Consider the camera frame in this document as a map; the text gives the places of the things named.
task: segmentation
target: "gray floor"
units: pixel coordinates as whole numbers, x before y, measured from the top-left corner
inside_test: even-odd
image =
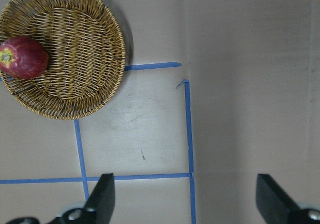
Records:
[[[0,8],[9,0],[0,0]],[[129,71],[79,120],[88,176],[188,172],[190,80],[199,224],[263,224],[258,173],[320,206],[320,0],[103,0],[131,47]],[[81,177],[74,123],[40,117],[0,85],[0,180]],[[112,223],[191,223],[188,178],[118,180]],[[92,190],[95,182],[89,182]],[[0,222],[49,221],[83,201],[81,182],[0,185]]]

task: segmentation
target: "floor tile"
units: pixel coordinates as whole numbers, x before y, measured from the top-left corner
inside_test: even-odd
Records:
[[[183,68],[130,71],[115,97],[79,120],[87,176],[189,171]]]
[[[93,190],[96,182],[89,182]],[[110,224],[190,224],[188,178],[115,181]]]
[[[84,201],[82,182],[0,185],[0,223],[18,217],[52,221],[63,207]]]
[[[40,116],[0,83],[0,179],[80,177],[73,121]]]

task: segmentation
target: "wicker basket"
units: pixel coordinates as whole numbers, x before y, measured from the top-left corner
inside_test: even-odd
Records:
[[[101,0],[11,0],[0,16],[0,42],[17,35],[34,38],[50,56],[45,73],[31,80],[0,71],[8,91],[29,110],[53,119],[81,118],[118,89],[125,42]]]

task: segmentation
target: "woven basket rim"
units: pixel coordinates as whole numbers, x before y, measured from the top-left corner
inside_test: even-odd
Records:
[[[6,14],[9,11],[9,9],[12,7],[12,5],[15,1],[16,0],[10,0],[10,2],[5,5],[5,7],[3,8],[2,12],[1,12],[0,19],[2,19],[4,14]],[[119,49],[121,50],[121,54],[120,54],[121,61],[119,61],[119,70],[120,71],[117,72],[117,74],[116,74],[115,85],[113,85],[112,89],[109,90],[109,93],[106,95],[106,97],[104,98],[103,101],[101,101],[100,97],[96,98],[97,100],[99,100],[99,102],[95,103],[93,108],[88,108],[86,111],[84,111],[82,113],[80,112],[80,113],[76,113],[76,114],[70,114],[69,116],[59,116],[60,115],[59,112],[57,114],[44,113],[43,110],[39,110],[33,106],[30,106],[28,100],[27,101],[25,100],[25,97],[22,97],[21,95],[16,95],[16,92],[10,86],[11,79],[8,78],[8,76],[0,70],[0,77],[2,78],[2,81],[5,85],[5,87],[15,97],[15,99],[20,104],[22,104],[25,108],[31,110],[32,112],[35,112],[37,114],[40,114],[42,116],[52,118],[52,119],[60,119],[60,120],[78,119],[78,118],[88,116],[88,115],[100,110],[102,107],[104,107],[109,102],[109,100],[113,97],[113,95],[117,91],[119,84],[121,83],[123,75],[124,75],[124,69],[125,69],[125,63],[126,63],[126,49],[125,49],[124,36],[123,36],[122,30],[120,28],[118,21],[116,20],[114,14],[111,12],[111,10],[108,8],[108,6],[106,6],[102,0],[95,0],[95,1],[100,3],[103,6],[100,8],[102,8],[103,11],[106,12],[107,15],[110,16],[110,19],[112,20],[112,24],[114,25],[114,28],[116,30],[116,34],[117,34],[117,38],[118,38],[118,46],[119,46]],[[5,37],[4,33],[0,31],[0,38],[7,39],[9,37]]]

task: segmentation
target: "white surface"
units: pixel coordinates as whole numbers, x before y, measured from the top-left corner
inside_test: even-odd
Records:
[[[129,71],[109,104],[79,120],[87,176],[187,173],[184,68]]]
[[[0,180],[80,177],[75,126],[19,104],[0,83]]]
[[[90,190],[96,185],[89,182]],[[110,224],[191,223],[188,178],[115,182],[115,208]]]
[[[84,201],[81,182],[0,185],[0,222],[37,217],[41,224],[54,219],[62,207]]]
[[[181,0],[103,0],[133,36],[132,64],[182,62]]]

